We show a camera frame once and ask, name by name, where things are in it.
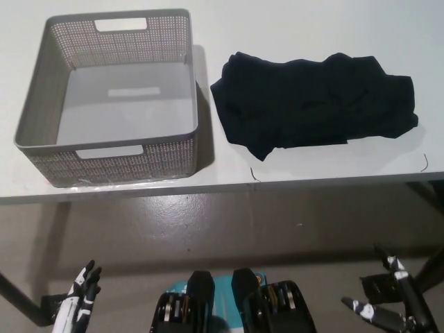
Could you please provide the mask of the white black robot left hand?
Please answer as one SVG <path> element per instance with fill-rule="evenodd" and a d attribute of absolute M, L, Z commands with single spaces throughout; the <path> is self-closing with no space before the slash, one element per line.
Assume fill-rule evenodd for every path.
<path fill-rule="evenodd" d="M 91 260 L 75 278 L 66 298 L 60 305 L 52 333 L 85 333 L 87 331 L 94 302 L 101 290 L 99 280 L 102 268 L 94 268 L 94 266 L 95 261 Z"/>

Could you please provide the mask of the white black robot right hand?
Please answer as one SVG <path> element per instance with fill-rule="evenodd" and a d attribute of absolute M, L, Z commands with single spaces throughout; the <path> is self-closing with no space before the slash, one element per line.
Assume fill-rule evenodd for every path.
<path fill-rule="evenodd" d="M 375 244 L 374 251 L 387 273 L 361 279 L 366 302 L 349 297 L 343 297 L 341 302 L 363 321 L 385 332 L 438 332 L 416 279 L 383 246 Z"/>

